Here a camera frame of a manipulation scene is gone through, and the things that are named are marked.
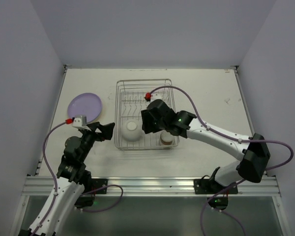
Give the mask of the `blue plate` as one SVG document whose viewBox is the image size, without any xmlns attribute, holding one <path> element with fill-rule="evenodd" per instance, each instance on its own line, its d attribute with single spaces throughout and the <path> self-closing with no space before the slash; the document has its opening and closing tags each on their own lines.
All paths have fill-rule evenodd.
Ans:
<svg viewBox="0 0 295 236">
<path fill-rule="evenodd" d="M 93 119 L 92 121 L 90 121 L 88 123 L 94 123 L 94 122 L 101 121 L 101 119 L 104 117 L 104 115 L 105 115 L 105 109 L 103 108 L 101 110 L 100 114 L 95 119 Z"/>
</svg>

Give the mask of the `purple plate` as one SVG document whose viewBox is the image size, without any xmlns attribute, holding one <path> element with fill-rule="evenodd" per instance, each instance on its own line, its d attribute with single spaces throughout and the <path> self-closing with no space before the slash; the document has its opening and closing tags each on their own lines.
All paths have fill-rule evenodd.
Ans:
<svg viewBox="0 0 295 236">
<path fill-rule="evenodd" d="M 67 115 L 69 118 L 84 115 L 90 123 L 100 116 L 102 107 L 102 101 L 98 95 L 90 92 L 82 93 L 71 100 L 67 107 Z"/>
</svg>

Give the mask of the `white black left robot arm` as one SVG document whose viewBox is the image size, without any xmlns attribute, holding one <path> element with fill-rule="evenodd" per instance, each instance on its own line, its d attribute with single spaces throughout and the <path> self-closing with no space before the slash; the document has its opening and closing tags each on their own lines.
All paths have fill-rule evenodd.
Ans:
<svg viewBox="0 0 295 236">
<path fill-rule="evenodd" d="M 65 141 L 65 148 L 57 173 L 51 172 L 54 185 L 38 216 L 21 236 L 57 236 L 70 211 L 77 207 L 81 211 L 89 206 L 81 198 L 109 187 L 102 179 L 96 184 L 84 163 L 95 142 L 110 140 L 115 123 L 101 125 L 99 122 L 77 125 L 81 137 L 72 136 Z"/>
</svg>

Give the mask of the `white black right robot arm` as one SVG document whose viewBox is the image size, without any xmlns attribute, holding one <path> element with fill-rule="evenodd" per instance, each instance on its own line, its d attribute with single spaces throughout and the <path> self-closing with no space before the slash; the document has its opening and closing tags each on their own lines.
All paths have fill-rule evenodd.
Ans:
<svg viewBox="0 0 295 236">
<path fill-rule="evenodd" d="M 146 134 L 164 130 L 173 136 L 204 142 L 235 158 L 231 164 L 217 167 L 210 178 L 200 181 L 199 185 L 208 193 L 217 193 L 242 179 L 252 183 L 261 182 L 270 158 L 262 135 L 255 133 L 248 137 L 224 129 L 214 133 L 212 126 L 202 124 L 195 114 L 175 112 L 160 99 L 150 102 L 141 111 L 141 117 L 142 129 Z"/>
</svg>

